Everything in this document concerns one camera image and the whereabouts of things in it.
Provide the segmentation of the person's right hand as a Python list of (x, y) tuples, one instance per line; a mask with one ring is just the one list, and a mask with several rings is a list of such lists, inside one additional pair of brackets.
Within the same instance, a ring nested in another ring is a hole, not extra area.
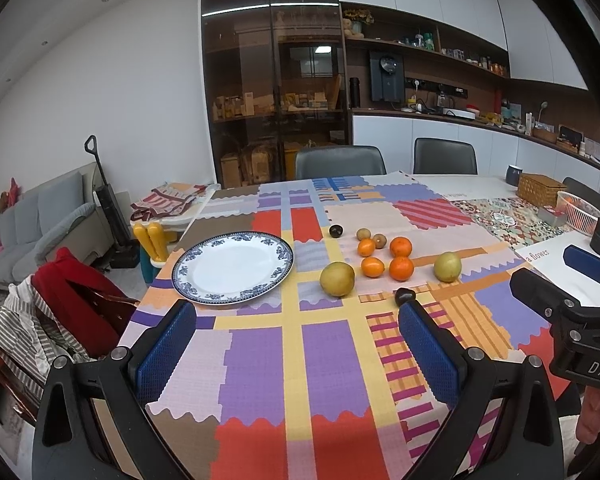
[(600, 389), (586, 386), (580, 415), (577, 421), (576, 437), (580, 443), (590, 445), (600, 434)]

